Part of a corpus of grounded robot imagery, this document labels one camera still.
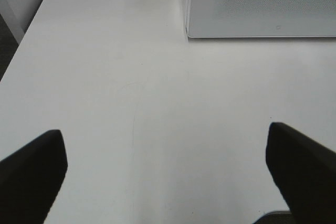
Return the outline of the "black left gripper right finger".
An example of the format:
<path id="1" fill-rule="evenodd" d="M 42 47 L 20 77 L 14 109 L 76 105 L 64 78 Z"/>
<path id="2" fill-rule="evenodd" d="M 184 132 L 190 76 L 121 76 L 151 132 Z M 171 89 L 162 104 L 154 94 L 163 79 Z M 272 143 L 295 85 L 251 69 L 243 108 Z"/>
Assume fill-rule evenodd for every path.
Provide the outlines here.
<path id="1" fill-rule="evenodd" d="M 273 122 L 266 164 L 296 223 L 335 223 L 335 152 Z"/>

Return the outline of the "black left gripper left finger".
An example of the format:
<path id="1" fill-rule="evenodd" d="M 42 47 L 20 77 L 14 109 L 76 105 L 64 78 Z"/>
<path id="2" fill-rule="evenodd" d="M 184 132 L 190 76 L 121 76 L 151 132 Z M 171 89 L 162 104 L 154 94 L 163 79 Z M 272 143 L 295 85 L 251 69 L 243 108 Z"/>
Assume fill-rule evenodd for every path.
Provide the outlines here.
<path id="1" fill-rule="evenodd" d="M 44 223 L 68 169 L 60 130 L 49 130 L 1 161 L 1 223 Z"/>

